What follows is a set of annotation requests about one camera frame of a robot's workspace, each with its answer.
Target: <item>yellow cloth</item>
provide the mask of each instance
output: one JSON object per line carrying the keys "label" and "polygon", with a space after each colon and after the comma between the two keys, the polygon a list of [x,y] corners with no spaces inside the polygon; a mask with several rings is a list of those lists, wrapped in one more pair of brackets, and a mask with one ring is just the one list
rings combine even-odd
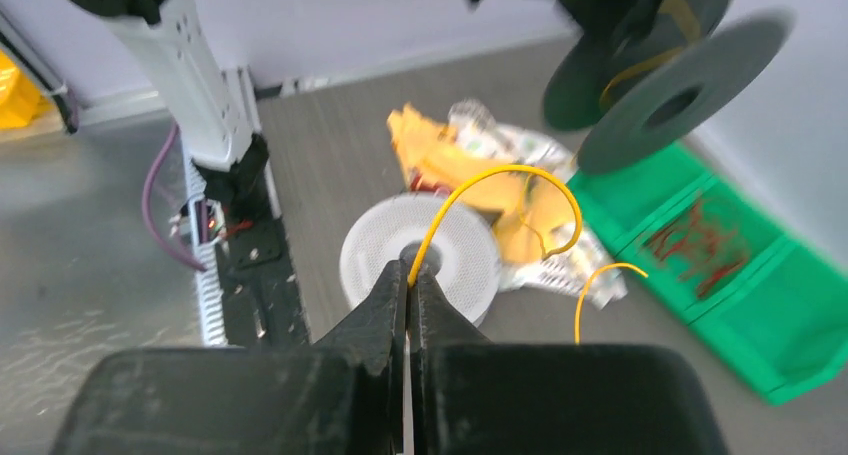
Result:
{"label": "yellow cloth", "polygon": [[[393,111],[387,125],[407,186],[415,180],[416,185],[453,190],[484,170],[514,163],[469,155],[454,144],[455,127],[424,117],[410,104],[403,111]],[[525,196],[524,184],[522,174],[498,174],[469,188],[459,198],[478,211],[499,214],[493,231],[501,258],[507,263],[532,263],[544,255],[536,234],[518,216],[519,201]],[[535,184],[528,198],[524,203],[525,219],[542,234],[547,250],[556,248],[561,241],[554,238],[553,230],[574,222],[568,201],[544,180]]]}

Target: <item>red wire bundle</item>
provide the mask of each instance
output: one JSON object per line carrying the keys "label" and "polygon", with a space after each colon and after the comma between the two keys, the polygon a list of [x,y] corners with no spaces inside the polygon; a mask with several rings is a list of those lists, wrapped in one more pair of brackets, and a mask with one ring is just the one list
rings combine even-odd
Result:
{"label": "red wire bundle", "polygon": [[645,243],[661,263],[672,255],[685,259],[689,269],[678,280],[685,282],[696,276],[703,280],[695,288],[699,300],[708,298],[724,278],[739,271],[750,260],[750,250],[738,230],[726,230],[721,223],[705,216],[701,197],[689,210],[655,232]]}

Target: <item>spool hole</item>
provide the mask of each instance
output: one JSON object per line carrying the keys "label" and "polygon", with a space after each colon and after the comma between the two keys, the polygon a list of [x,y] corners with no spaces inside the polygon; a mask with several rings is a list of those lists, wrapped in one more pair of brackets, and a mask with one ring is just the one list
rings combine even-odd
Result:
{"label": "spool hole", "polygon": [[[412,262],[415,261],[415,254],[418,253],[419,248],[421,248],[421,241],[412,242],[403,247],[403,250],[400,251],[401,261],[407,265],[412,265]],[[437,275],[441,269],[442,252],[431,243],[430,246],[427,247],[427,253],[424,254],[424,263],[421,264],[421,270],[426,270],[433,275]]]}
{"label": "spool hole", "polygon": [[645,122],[645,125],[648,128],[656,128],[668,122],[689,108],[700,94],[700,86],[689,87],[686,90],[683,90],[660,105],[660,107],[656,109],[650,117],[648,117],[648,121]]}

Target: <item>shiny metal surface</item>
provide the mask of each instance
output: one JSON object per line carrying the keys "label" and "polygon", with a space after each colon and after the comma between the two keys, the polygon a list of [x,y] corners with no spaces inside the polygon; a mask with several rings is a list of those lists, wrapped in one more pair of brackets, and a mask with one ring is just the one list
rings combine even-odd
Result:
{"label": "shiny metal surface", "polygon": [[[140,215],[168,123],[6,142],[0,132],[0,454],[46,453],[104,356],[200,344],[192,274],[160,252]],[[159,181],[165,230],[185,196],[178,147]]]}

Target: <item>green plastic tray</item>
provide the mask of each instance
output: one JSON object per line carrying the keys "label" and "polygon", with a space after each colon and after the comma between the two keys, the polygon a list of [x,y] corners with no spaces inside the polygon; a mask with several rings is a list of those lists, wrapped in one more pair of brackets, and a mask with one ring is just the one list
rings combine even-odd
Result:
{"label": "green plastic tray", "polygon": [[[578,173],[569,186],[610,253],[648,272],[643,283],[768,402],[784,403],[827,383],[848,361],[845,275],[680,144],[614,174]],[[680,280],[685,262],[660,262],[644,247],[699,196],[715,202],[711,215],[736,228],[751,254],[705,300],[694,292],[700,279]]]}

